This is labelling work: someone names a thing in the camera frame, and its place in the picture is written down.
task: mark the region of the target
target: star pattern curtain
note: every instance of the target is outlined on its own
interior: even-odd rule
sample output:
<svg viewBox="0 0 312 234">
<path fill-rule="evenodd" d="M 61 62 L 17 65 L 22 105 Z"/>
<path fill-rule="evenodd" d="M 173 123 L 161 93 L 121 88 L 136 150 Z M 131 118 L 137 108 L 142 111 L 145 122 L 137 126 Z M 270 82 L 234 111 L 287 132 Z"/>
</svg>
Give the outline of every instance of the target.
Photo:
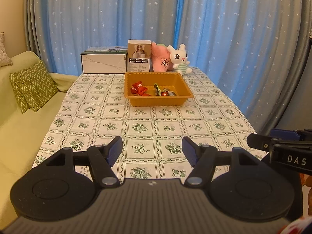
<svg viewBox="0 0 312 234">
<path fill-rule="evenodd" d="M 178 42 L 257 131 L 280 96 L 300 21 L 301 0 L 184 0 Z"/>
<path fill-rule="evenodd" d="M 177 0 L 31 0 L 28 5 L 39 46 L 33 49 L 58 73 L 80 75 L 80 54 L 91 46 L 127 46 L 129 39 L 169 45 L 174 38 Z"/>
</svg>

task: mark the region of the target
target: table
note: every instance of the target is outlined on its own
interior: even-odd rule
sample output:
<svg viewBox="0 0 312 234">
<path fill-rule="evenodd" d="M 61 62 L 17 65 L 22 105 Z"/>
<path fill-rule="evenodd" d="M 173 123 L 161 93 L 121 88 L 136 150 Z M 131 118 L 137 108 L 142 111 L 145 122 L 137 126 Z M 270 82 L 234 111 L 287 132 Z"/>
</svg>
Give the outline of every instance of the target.
<svg viewBox="0 0 312 234">
<path fill-rule="evenodd" d="M 112 170 L 122 182 L 131 178 L 180 178 L 192 167 L 182 153 L 183 136 L 221 151 L 243 147 L 258 159 L 266 154 L 249 148 L 255 133 L 235 104 L 198 68 L 184 76 L 194 93 L 183 106 L 133 107 L 124 97 L 123 74 L 83 74 L 68 90 L 33 167 L 57 150 L 84 151 L 91 145 L 123 139 L 123 151 Z M 76 171 L 91 178 L 88 167 Z M 228 171 L 217 166 L 213 178 Z"/>
</svg>

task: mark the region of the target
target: product box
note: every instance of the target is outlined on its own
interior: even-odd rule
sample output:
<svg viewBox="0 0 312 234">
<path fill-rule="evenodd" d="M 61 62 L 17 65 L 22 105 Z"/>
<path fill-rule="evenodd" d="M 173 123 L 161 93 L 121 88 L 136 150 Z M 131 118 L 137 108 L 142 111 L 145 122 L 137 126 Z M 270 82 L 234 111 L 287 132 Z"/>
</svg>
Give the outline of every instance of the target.
<svg viewBox="0 0 312 234">
<path fill-rule="evenodd" d="M 150 40 L 128 41 L 127 72 L 149 72 L 151 47 Z"/>
<path fill-rule="evenodd" d="M 83 74 L 124 74 L 127 47 L 91 47 L 81 54 Z"/>
</svg>

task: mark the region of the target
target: throw pillow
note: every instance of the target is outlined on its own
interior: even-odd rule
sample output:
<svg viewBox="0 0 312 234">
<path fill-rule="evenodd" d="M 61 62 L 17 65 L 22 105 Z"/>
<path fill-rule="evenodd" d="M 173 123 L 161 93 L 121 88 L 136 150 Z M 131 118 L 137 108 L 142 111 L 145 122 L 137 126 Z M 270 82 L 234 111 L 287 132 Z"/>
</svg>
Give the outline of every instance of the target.
<svg viewBox="0 0 312 234">
<path fill-rule="evenodd" d="M 34 112 L 43 107 L 58 92 L 42 60 L 19 74 L 17 82 L 18 88 Z"/>
<path fill-rule="evenodd" d="M 0 67 L 12 65 L 11 59 L 8 57 L 4 48 L 4 32 L 0 33 Z"/>
<path fill-rule="evenodd" d="M 9 74 L 9 78 L 10 78 L 10 81 L 12 84 L 12 88 L 13 88 L 13 91 L 15 93 L 16 101 L 17 101 L 18 106 L 21 110 L 21 113 L 26 112 L 30 108 L 30 106 L 28 105 L 26 98 L 24 97 L 23 93 L 21 92 L 21 90 L 18 87 L 18 76 L 20 74 L 23 74 L 29 68 L 31 68 L 31 67 L 28 67 L 28 68 L 25 68 L 25 69 L 20 70 L 18 72 Z"/>
</svg>

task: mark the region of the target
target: sofa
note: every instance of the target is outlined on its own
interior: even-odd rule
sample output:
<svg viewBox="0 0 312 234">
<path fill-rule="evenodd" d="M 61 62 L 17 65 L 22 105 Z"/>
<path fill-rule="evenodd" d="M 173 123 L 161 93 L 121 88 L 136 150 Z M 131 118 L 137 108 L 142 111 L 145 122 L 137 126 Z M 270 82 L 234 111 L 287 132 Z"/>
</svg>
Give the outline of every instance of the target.
<svg viewBox="0 0 312 234">
<path fill-rule="evenodd" d="M 16 217 L 10 202 L 12 185 L 31 168 L 67 90 L 77 76 L 50 73 L 58 92 L 37 112 L 21 113 L 9 74 L 40 61 L 30 51 L 12 58 L 13 65 L 0 68 L 0 230 Z"/>
</svg>

